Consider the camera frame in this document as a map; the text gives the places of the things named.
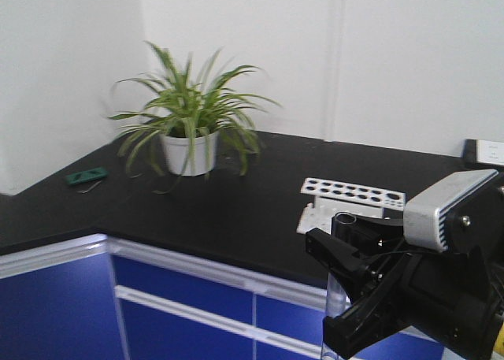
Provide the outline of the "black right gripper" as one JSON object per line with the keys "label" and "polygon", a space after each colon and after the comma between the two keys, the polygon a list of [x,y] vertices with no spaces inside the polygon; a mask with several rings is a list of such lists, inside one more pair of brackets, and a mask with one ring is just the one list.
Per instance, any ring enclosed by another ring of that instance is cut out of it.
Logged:
{"label": "black right gripper", "polygon": [[306,252],[339,282],[351,301],[323,320],[323,342],[348,359],[412,326],[464,359],[503,351],[503,266],[467,256],[403,254],[381,279],[370,260],[404,245],[403,220],[358,216],[344,241],[319,228]]}

